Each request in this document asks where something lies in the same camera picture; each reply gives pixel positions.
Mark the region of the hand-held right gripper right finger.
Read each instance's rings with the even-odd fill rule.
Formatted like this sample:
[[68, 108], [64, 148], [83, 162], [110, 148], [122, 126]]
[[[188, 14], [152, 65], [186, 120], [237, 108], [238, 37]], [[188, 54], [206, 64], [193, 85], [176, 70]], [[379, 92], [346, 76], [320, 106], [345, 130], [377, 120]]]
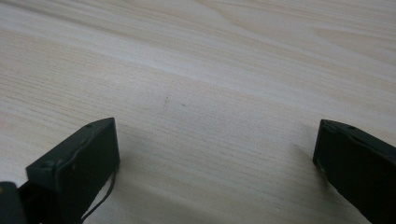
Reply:
[[372, 224], [396, 224], [396, 147], [323, 119], [313, 163]]

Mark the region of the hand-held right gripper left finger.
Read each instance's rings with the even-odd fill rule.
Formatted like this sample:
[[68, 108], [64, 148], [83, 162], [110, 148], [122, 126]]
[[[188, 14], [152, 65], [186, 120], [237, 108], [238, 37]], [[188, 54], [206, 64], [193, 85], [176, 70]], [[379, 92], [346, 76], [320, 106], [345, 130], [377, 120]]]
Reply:
[[91, 122], [26, 167], [21, 187], [29, 224], [82, 224], [120, 165], [113, 118]]

